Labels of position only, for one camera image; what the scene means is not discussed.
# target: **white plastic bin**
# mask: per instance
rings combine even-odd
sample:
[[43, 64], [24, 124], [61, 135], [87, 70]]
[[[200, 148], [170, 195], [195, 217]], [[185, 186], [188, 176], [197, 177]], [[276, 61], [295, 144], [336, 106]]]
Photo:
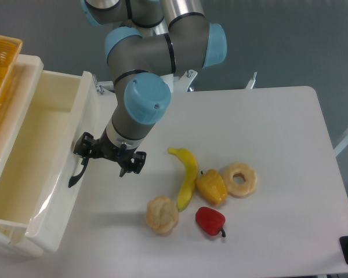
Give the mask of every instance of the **white plastic bin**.
[[72, 150], [84, 131], [95, 132], [96, 94], [89, 72], [41, 72], [0, 175], [1, 250], [36, 256], [58, 249], [81, 183], [68, 188], [81, 161]]

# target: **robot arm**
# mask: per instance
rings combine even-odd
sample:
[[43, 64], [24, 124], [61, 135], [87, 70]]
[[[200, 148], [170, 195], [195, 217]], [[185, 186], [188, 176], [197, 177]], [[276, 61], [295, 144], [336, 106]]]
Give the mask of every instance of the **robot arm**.
[[[227, 52], [226, 36], [220, 25], [208, 23], [200, 0], [81, 1], [89, 20], [92, 16], [98, 24], [131, 19], [140, 28], [152, 28], [164, 15], [168, 26], [168, 33], [146, 38], [129, 27], [107, 35], [106, 60], [118, 105], [102, 136], [95, 140], [84, 133], [74, 149], [83, 157], [83, 170], [89, 158], [105, 158], [121, 166], [120, 177], [138, 174], [146, 154], [135, 150], [163, 117], [171, 99], [160, 76], [221, 63]], [[69, 187], [80, 177], [71, 178]]]

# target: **blue joint cap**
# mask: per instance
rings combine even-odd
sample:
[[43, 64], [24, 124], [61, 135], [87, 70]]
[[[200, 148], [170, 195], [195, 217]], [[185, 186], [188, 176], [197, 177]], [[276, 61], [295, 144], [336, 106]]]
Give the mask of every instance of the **blue joint cap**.
[[227, 56], [227, 38], [222, 26], [218, 23], [210, 23], [209, 41], [206, 50], [203, 68], [216, 65], [224, 61]]
[[164, 115], [171, 93], [161, 77], [150, 72], [137, 74], [131, 79], [124, 94], [125, 108], [136, 122], [153, 125]]
[[121, 40], [128, 38], [130, 36], [140, 36], [142, 34], [135, 28], [129, 27], [119, 27], [111, 31], [104, 40], [104, 52], [106, 54], [106, 60], [108, 63], [108, 55], [110, 54], [112, 48], [115, 47]]
[[80, 0], [80, 3], [89, 24], [92, 26], [101, 26], [101, 24], [99, 24], [90, 13], [88, 7], [86, 6], [85, 0]]

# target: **white storage container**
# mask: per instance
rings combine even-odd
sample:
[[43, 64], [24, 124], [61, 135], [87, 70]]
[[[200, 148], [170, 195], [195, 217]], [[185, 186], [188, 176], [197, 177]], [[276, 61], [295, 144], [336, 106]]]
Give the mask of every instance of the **white storage container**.
[[73, 147], [99, 118], [91, 73], [42, 67], [19, 55], [0, 117], [0, 250], [32, 256], [58, 249], [81, 183], [68, 188], [81, 169]]

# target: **yellow banana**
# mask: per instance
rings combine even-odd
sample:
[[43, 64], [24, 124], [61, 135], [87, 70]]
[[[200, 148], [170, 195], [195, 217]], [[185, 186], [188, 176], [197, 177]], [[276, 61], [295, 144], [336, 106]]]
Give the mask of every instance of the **yellow banana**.
[[168, 148], [168, 153], [178, 157], [186, 169], [186, 175], [176, 201], [176, 207], [181, 211], [187, 207], [196, 187], [197, 162], [194, 155], [188, 149]]

